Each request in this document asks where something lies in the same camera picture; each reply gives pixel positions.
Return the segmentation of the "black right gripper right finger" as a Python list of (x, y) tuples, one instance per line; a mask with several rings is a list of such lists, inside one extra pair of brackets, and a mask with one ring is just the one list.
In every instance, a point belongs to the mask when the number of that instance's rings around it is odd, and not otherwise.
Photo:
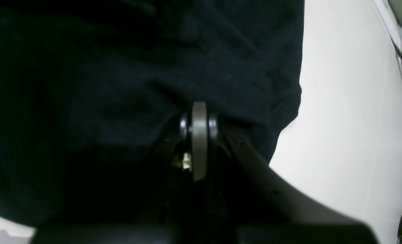
[(237, 244), (376, 244), (362, 221), (297, 190), (232, 124), (208, 118), (209, 144), (219, 167)]

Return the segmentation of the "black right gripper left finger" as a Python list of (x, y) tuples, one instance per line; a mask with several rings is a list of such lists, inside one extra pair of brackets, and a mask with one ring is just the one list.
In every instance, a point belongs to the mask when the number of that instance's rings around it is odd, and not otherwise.
[(169, 127), (151, 153), (137, 166), (133, 222), (180, 224), (192, 208), (192, 173), (188, 116)]

